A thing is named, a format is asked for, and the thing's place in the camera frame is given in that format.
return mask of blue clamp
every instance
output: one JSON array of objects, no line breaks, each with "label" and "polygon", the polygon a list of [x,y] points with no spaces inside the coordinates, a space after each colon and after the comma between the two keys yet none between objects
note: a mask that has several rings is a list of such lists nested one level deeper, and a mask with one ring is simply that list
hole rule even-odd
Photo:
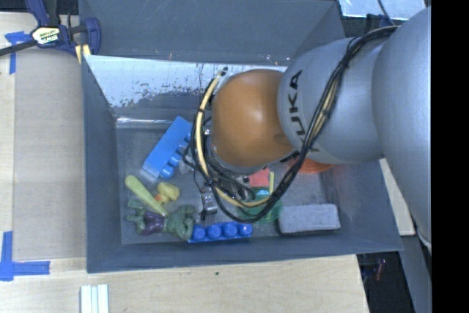
[{"label": "blue clamp", "polygon": [[[37,41],[39,48],[55,48],[76,57],[77,44],[73,42],[72,35],[77,28],[67,29],[60,25],[60,18],[56,14],[57,0],[24,0],[28,12],[37,21],[37,28],[32,31],[31,36]],[[85,19],[85,26],[88,32],[88,46],[92,54],[97,54],[101,44],[100,28],[96,18]],[[37,31],[47,35],[41,37]]]},{"label": "blue clamp", "polygon": [[13,262],[13,232],[4,232],[1,249],[0,281],[12,281],[15,276],[48,275],[51,261]]},{"label": "blue clamp", "polygon": [[[16,45],[17,43],[28,42],[32,40],[31,36],[25,32],[6,33],[5,38],[12,45]],[[10,56],[10,75],[12,75],[15,72],[16,72],[16,52],[13,52]]]},{"label": "blue clamp", "polygon": [[143,170],[162,179],[169,179],[174,174],[174,167],[179,166],[182,154],[191,140],[192,124],[182,117],[176,117],[163,134],[147,159]]},{"label": "blue clamp", "polygon": [[202,227],[197,224],[193,227],[189,243],[203,243],[207,241],[233,240],[247,238],[252,235],[250,224],[238,222],[215,223],[212,226]]}]

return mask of blue lego brick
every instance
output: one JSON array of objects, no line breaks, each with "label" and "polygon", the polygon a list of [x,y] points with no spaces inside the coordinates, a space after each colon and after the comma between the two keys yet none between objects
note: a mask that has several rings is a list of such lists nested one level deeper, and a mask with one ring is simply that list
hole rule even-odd
[{"label": "blue lego brick", "polygon": [[12,261],[13,232],[4,232],[1,246],[0,281],[12,281],[15,276],[47,275],[51,261]]},{"label": "blue lego brick", "polygon": [[190,122],[182,117],[176,117],[145,159],[143,170],[162,179],[173,176],[174,167],[179,165],[182,154],[191,140],[191,130]]},{"label": "blue lego brick", "polygon": [[194,226],[189,243],[203,243],[207,241],[233,240],[250,237],[252,226],[237,222],[215,223],[212,226]]}]

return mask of sponge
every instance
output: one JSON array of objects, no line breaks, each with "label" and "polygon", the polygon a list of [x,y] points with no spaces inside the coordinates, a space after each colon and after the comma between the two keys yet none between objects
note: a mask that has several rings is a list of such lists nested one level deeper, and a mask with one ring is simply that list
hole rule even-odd
[{"label": "sponge", "polygon": [[284,206],[278,217],[278,230],[282,235],[339,228],[339,212],[334,204]]}]

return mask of orange object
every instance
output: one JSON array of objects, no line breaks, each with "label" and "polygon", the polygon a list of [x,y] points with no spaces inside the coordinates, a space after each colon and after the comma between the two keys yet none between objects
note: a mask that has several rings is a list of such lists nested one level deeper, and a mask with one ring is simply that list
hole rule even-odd
[{"label": "orange object", "polygon": [[236,167],[258,167],[293,151],[277,114],[281,72],[237,73],[222,84],[212,102],[212,149]]},{"label": "orange object", "polygon": [[269,186],[269,173],[268,167],[249,175],[249,184],[253,188],[268,187]]},{"label": "orange object", "polygon": [[[288,165],[292,166],[292,164],[295,161],[296,160],[294,159],[288,162]],[[300,168],[300,173],[301,174],[317,174],[318,172],[326,171],[333,166],[334,166],[333,164],[320,163],[320,162],[313,161],[312,159],[305,159],[303,165]]]}]

